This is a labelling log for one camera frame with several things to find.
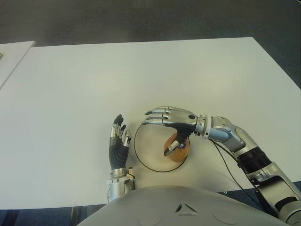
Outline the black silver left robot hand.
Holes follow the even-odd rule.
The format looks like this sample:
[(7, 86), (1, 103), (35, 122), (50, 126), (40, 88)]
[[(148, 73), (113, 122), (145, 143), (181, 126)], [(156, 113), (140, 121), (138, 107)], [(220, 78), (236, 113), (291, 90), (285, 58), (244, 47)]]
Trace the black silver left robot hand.
[(111, 170), (126, 167), (126, 162), (131, 143), (130, 130), (125, 130), (127, 126), (123, 124), (124, 118), (119, 114), (111, 127), (109, 142), (109, 162)]

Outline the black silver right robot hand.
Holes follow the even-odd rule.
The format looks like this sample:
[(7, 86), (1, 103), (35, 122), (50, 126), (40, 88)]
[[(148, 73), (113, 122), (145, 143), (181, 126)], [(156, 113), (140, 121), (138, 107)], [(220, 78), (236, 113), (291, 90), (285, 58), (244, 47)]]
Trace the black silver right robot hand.
[(172, 106), (160, 106), (145, 113), (142, 125), (160, 125), (176, 130), (176, 137), (165, 149), (164, 156), (169, 156), (180, 147), (185, 140), (196, 131), (198, 116), (194, 113)]

